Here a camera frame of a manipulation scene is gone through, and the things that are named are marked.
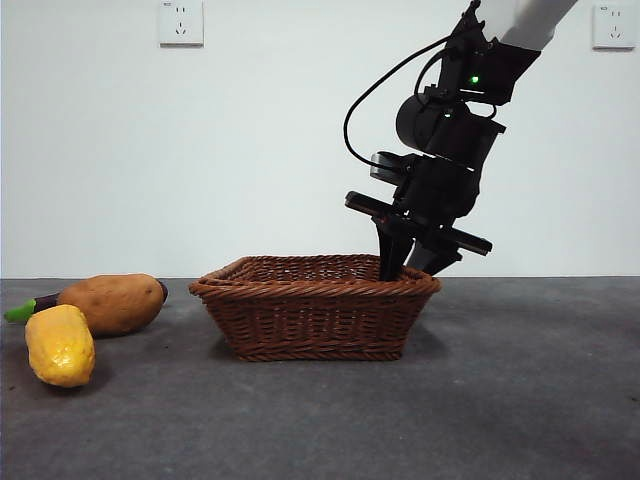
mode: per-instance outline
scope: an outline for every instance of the sweet potato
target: sweet potato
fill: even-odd
[[[58,305],[78,307],[94,337],[124,335],[148,325],[160,312],[163,289],[152,276],[98,275],[65,288]]]

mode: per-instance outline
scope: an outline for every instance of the wall socket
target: wall socket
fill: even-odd
[[[635,2],[600,2],[593,6],[593,48],[634,48],[637,30]]]
[[[158,37],[162,47],[203,47],[202,0],[163,0],[158,12]]]

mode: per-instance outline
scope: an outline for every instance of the gray carpet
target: gray carpet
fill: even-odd
[[[71,281],[5,280],[2,309]],[[444,279],[396,362],[235,360],[188,280],[40,382],[2,327],[2,478],[640,478],[640,278]]]

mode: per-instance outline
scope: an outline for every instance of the yellow fruit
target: yellow fruit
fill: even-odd
[[[94,337],[140,330],[160,312],[164,294],[150,275],[98,275],[65,288],[58,304],[78,307]]]
[[[95,348],[79,308],[58,305],[36,313],[27,322],[25,338],[29,365],[40,380],[60,387],[89,382]]]

